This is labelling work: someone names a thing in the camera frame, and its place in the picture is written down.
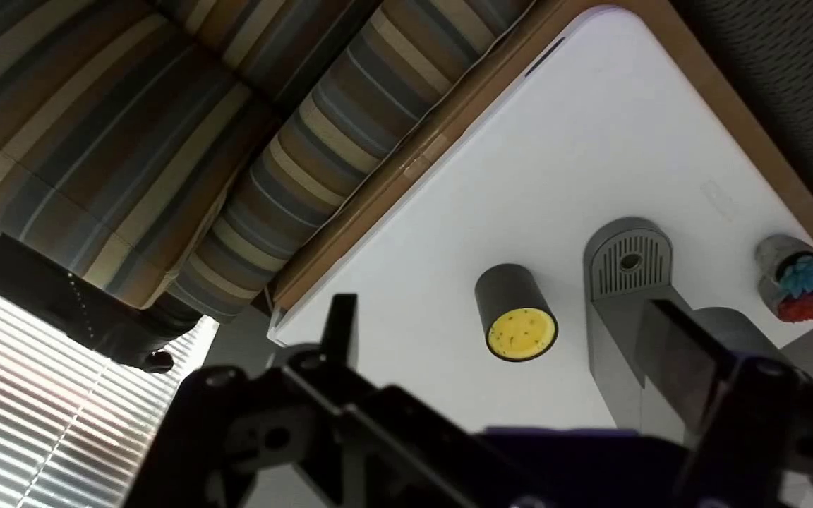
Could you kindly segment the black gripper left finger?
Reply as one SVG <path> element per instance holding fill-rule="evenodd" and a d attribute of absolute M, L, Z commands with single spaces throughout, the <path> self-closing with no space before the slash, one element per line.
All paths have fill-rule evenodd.
<path fill-rule="evenodd" d="M 354 367 L 358 338 L 358 297 L 337 293 L 328 307 L 320 354 L 330 365 Z"/>

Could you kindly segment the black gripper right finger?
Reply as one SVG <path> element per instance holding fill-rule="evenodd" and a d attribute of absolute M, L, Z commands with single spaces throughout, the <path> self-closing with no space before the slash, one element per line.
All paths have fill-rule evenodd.
<path fill-rule="evenodd" d="M 731 369 L 731 354 L 690 312 L 653 300 L 640 314 L 636 362 L 643 372 L 639 426 L 646 436 L 695 446 L 716 384 Z"/>

